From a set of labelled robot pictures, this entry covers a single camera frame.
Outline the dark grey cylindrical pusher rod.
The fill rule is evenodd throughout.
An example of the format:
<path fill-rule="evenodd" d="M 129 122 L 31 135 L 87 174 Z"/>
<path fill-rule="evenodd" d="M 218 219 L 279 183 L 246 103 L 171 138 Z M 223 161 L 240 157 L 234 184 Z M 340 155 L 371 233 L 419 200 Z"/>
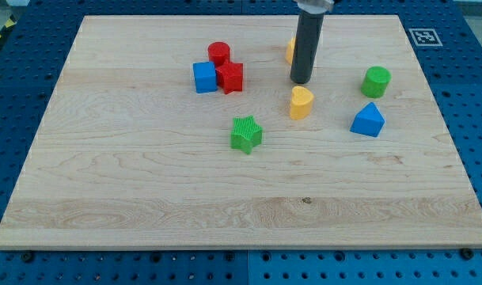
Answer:
<path fill-rule="evenodd" d="M 297 84 L 306 84 L 311 79 L 323 20 L 324 13 L 302 9 L 299 14 L 290 70 L 290 79 Z"/>

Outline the silver metal rod mount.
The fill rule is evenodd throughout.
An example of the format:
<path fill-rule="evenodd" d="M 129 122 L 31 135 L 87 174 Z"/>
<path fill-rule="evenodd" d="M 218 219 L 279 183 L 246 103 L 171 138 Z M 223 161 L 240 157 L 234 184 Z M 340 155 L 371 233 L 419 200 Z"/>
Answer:
<path fill-rule="evenodd" d="M 295 0 L 298 8 L 311 14 L 330 12 L 335 5 L 334 0 Z"/>

